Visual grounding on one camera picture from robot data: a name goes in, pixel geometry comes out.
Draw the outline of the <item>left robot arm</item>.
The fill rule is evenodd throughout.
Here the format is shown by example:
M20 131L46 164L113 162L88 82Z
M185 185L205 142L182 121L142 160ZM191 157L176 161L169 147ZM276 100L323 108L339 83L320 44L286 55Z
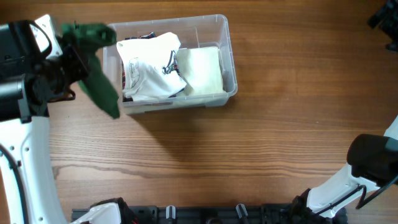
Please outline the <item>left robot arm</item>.
M78 83L110 117L118 94L96 53L116 43L102 23L63 24L48 35L36 22L1 26L1 175L11 223L65 223L49 154L49 103L70 101Z

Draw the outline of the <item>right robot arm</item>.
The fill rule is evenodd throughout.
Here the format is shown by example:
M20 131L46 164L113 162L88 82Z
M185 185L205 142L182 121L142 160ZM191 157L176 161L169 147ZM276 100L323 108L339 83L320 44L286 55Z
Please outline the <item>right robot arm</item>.
M294 198L280 214L286 223L344 223L342 210L356 200L363 208L397 184L397 120L383 135L360 134L346 164L326 182Z

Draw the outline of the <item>green garment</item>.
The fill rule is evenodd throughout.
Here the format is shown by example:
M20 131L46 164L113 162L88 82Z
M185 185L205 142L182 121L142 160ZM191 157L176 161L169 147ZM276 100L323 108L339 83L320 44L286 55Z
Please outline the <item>green garment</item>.
M113 119L120 117L119 95L105 76L96 56L99 49L116 44L116 32L103 23L61 25L62 42L75 45L88 59L89 74L79 81L92 102Z

